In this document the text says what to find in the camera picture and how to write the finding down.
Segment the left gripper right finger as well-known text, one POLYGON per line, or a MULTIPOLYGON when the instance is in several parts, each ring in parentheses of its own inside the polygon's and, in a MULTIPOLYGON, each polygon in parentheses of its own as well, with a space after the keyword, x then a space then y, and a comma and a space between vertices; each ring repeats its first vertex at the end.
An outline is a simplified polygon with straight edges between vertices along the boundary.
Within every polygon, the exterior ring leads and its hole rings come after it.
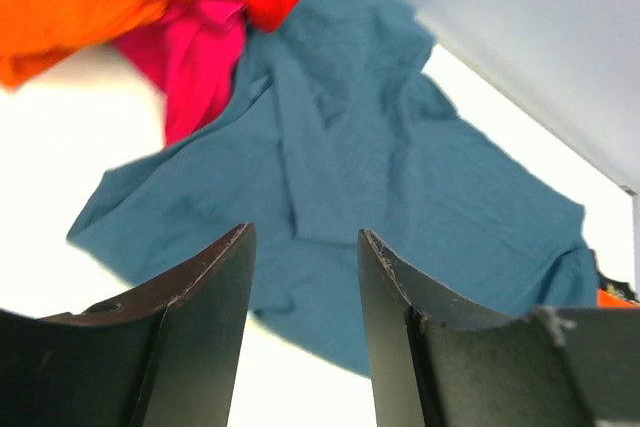
POLYGON ((583 427, 639 422, 639 312, 487 309, 374 232, 358 269, 381 426, 583 427))

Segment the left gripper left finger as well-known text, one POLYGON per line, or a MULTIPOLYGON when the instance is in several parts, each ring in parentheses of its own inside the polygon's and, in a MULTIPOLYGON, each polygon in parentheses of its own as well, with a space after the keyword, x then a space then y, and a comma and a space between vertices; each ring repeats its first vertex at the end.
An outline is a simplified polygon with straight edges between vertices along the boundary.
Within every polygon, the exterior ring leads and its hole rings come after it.
POLYGON ((5 426, 223 426, 256 257, 241 224, 79 314, 1 315, 5 426))

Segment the teal blue t shirt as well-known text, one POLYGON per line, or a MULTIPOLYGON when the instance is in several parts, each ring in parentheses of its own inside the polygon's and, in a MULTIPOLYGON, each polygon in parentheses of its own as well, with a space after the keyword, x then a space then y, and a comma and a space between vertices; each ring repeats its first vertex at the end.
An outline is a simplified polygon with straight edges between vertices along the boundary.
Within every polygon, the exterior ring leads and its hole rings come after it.
POLYGON ((301 0, 250 35, 225 112, 106 172, 68 240, 139 284, 251 222, 250 309, 360 375, 363 228, 490 309, 593 306, 582 206, 457 114, 422 72, 433 45, 401 0, 301 0))

